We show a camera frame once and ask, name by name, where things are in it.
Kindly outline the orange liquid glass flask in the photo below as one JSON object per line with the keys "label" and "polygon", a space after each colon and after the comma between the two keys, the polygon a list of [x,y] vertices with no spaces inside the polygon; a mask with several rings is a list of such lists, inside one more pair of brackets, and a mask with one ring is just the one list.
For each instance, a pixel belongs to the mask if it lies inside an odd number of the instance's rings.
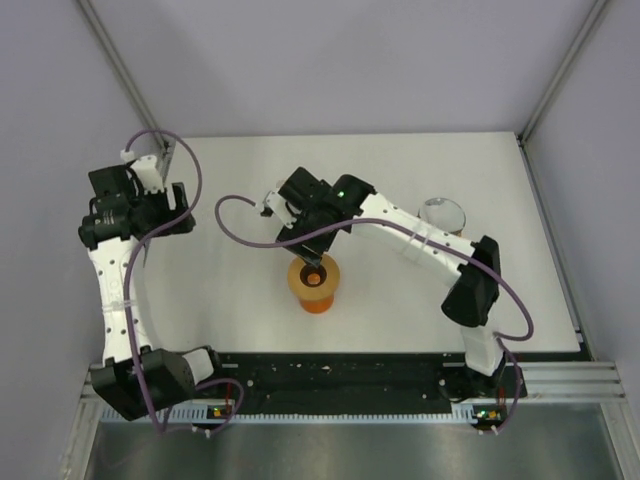
{"label": "orange liquid glass flask", "polygon": [[296,296],[306,312],[321,314],[333,305],[336,289],[336,283],[328,275],[303,274]]}

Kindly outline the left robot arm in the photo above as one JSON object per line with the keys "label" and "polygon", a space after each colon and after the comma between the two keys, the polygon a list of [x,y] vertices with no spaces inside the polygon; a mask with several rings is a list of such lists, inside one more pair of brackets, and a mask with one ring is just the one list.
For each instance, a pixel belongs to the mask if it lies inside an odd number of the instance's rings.
{"label": "left robot arm", "polygon": [[99,283],[104,320],[103,365],[92,372],[94,391],[127,420],[195,397],[216,396],[227,374],[208,346],[185,353],[162,348],[151,322],[144,282],[142,239],[176,220],[172,235],[196,222],[182,183],[167,184],[153,155],[90,172],[90,212],[78,229]]}

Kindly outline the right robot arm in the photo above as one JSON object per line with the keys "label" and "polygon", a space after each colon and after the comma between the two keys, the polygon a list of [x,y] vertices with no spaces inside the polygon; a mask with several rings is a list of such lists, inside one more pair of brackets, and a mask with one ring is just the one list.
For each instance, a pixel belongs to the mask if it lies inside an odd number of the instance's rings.
{"label": "right robot arm", "polygon": [[441,310],[461,329],[469,388],[487,396],[502,385],[503,354],[488,326],[499,296],[495,240],[458,237],[402,210],[358,177],[345,174],[330,184],[303,167],[267,193],[263,205],[283,225],[277,240],[308,265],[319,265],[343,230],[377,240],[435,274],[448,289]]}

